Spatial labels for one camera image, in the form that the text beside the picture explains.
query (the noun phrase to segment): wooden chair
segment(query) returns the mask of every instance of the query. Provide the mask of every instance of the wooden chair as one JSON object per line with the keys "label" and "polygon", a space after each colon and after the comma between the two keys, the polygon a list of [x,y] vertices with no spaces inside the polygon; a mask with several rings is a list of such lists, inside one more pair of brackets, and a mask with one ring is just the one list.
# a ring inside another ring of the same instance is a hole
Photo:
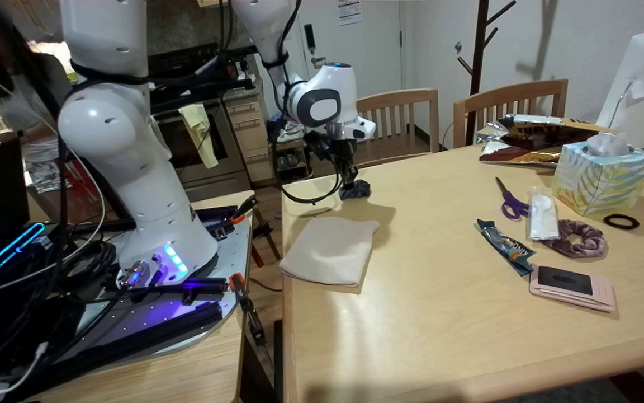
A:
{"label": "wooden chair", "polygon": [[[415,134],[415,108],[430,108],[430,141],[422,141]],[[357,143],[354,156],[357,166],[394,162],[438,150],[435,87],[414,87],[374,95],[357,100],[357,113],[359,117],[375,122],[375,139]]]}
{"label": "wooden chair", "polygon": [[473,131],[489,122],[499,122],[506,115],[565,115],[565,93],[567,81],[535,81],[508,87],[497,87],[489,93],[473,95],[465,100],[454,103],[454,147],[465,146],[468,137],[468,115],[473,117]]}

